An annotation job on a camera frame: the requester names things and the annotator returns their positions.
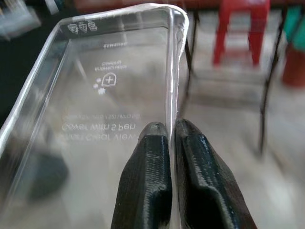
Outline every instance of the green object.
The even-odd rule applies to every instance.
[[[305,19],[302,19],[300,27],[294,34],[295,27],[298,21],[301,19],[301,7],[290,7],[287,12],[287,19],[284,25],[284,31],[288,42],[292,42],[292,45],[305,52]]]

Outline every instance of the black metal chair leg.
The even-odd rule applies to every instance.
[[[194,23],[193,23],[191,50],[190,50],[190,46],[188,43],[188,39],[186,39],[185,48],[184,48],[187,67],[188,67],[188,73],[187,73],[186,85],[185,85],[185,89],[184,89],[183,101],[182,101],[181,107],[179,109],[178,117],[182,117],[184,115],[186,103],[189,98],[189,89],[190,89],[190,85],[191,85],[191,76],[192,76],[192,72],[193,72],[193,54],[194,54],[194,49],[195,49],[195,45],[196,45],[196,32],[197,32],[198,20],[199,20],[198,11],[194,11]]]
[[[273,60],[272,60],[272,65],[271,65],[271,69],[269,72],[269,75],[265,81],[264,84],[264,93],[263,93],[263,100],[261,102],[261,117],[260,117],[260,139],[259,139],[259,150],[260,150],[260,156],[263,155],[263,151],[264,151],[264,142],[265,142],[265,132],[266,132],[266,109],[267,109],[267,100],[268,100],[268,95],[269,95],[269,91],[270,91],[270,85],[271,82],[274,78],[274,70],[275,67],[278,63],[278,46],[280,44],[280,40],[282,37],[282,33],[283,33],[283,29],[284,29],[284,23],[286,20],[286,16],[287,16],[287,11],[288,8],[285,7],[282,10],[282,21],[278,27],[278,37],[277,37],[277,41],[276,41],[276,45],[275,45],[275,51],[274,51],[274,56],[273,56]]]

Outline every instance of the chair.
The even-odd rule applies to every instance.
[[[223,0],[219,11],[219,27],[213,58],[214,65],[221,62],[221,57],[225,52],[224,40],[230,17],[236,12],[249,12],[251,15],[251,28],[248,33],[249,51],[252,54],[253,64],[259,64],[269,8],[270,0]]]

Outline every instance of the transparent plastic cover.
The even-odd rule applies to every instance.
[[[140,132],[171,139],[187,28],[159,4],[56,25],[0,131],[0,228],[110,228]]]

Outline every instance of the red object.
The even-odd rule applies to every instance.
[[[269,9],[270,0],[223,0],[219,11],[213,63],[219,64],[225,52],[224,40],[231,14],[249,12],[251,15],[251,28],[248,32],[249,51],[252,54],[253,64],[259,64]]]
[[[288,48],[282,81],[291,87],[305,87],[305,52]]]

